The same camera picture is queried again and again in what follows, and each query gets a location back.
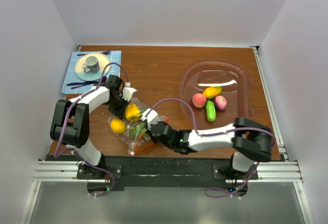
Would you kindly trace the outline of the yellow fake bell pepper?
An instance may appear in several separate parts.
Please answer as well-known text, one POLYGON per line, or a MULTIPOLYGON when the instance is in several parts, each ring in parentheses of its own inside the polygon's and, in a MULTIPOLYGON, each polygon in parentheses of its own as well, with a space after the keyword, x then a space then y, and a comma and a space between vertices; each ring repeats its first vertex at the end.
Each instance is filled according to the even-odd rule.
POLYGON ((129 104, 125 110, 125 117, 128 121, 140 120, 140 109, 136 104, 129 104))

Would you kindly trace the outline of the green fake grapes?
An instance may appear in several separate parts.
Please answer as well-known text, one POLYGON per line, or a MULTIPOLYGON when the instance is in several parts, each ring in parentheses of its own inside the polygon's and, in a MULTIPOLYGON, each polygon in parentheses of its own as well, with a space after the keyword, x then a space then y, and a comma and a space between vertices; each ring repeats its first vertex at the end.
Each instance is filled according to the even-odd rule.
POLYGON ((138 140, 147 130, 144 123, 136 123, 131 125, 129 128, 129 138, 132 140, 138 140))

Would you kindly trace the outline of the clear zip top bag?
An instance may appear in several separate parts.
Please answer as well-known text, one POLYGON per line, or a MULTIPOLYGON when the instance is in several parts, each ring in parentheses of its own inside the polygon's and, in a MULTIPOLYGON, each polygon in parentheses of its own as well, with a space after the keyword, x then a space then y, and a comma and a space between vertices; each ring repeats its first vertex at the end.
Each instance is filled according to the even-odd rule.
POLYGON ((147 105, 133 97, 123 114, 123 118, 108 118, 111 131, 128 146, 129 155, 135 155, 154 145, 146 133, 147 125, 141 121, 141 115, 147 109, 147 105))

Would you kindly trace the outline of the red fake apple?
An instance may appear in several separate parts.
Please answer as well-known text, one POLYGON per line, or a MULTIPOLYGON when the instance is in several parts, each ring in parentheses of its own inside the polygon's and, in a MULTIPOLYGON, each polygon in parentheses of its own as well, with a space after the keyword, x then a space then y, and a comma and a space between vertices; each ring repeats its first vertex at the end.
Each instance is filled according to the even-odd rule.
POLYGON ((207 102, 207 98, 202 93, 196 93, 192 97, 192 103, 197 108, 203 108, 207 102))

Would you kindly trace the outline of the light green fake cucumber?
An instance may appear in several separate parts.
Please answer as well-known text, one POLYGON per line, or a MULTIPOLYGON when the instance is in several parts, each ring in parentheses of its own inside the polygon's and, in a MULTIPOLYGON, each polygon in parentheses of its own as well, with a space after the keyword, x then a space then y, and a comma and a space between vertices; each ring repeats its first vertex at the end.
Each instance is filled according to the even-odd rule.
POLYGON ((211 100, 207 100, 206 102, 206 115, 209 122, 214 122, 216 120, 216 109, 211 100))

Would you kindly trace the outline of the yellow green fake mango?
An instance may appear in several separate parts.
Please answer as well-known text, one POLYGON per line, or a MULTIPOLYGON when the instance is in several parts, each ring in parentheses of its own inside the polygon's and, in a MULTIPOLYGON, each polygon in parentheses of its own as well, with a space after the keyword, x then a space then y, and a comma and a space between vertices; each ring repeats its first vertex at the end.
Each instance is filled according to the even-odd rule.
POLYGON ((215 87, 207 87, 203 91, 203 95, 208 99, 212 100, 215 97, 219 96, 222 93, 222 87, 220 86, 215 86, 215 87))

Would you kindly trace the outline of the purple fake onion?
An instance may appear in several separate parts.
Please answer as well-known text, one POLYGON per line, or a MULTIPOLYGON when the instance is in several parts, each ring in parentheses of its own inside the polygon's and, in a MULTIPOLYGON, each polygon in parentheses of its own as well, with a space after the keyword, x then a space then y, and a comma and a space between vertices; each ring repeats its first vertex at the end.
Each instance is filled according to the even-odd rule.
POLYGON ((227 100, 222 95, 216 96, 213 102, 216 109, 219 111, 224 111, 228 105, 227 100))

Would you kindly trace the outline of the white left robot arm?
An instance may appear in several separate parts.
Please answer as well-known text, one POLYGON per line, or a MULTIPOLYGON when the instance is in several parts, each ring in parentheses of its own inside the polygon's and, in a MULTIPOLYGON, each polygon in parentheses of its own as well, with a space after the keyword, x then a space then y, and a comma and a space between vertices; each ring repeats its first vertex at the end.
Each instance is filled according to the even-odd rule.
POLYGON ((129 83, 110 75, 106 82, 95 85, 81 96, 61 99, 56 103, 50 128, 51 139, 57 141, 58 147, 65 145, 89 163, 88 173, 95 179, 105 176, 106 166, 100 163, 102 153, 89 139, 89 115, 99 106, 107 105, 110 113, 122 119, 134 91, 129 83))

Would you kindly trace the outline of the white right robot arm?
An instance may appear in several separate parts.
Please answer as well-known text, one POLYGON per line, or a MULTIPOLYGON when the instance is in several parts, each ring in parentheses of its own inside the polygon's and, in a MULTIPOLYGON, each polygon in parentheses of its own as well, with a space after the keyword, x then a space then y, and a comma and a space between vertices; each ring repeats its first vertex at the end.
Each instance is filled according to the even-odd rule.
POLYGON ((207 130, 175 130, 158 118, 144 118, 147 133, 174 152, 187 155, 215 148, 234 148, 228 173, 241 179, 256 162, 271 161, 274 135, 271 129, 246 118, 234 123, 207 130))

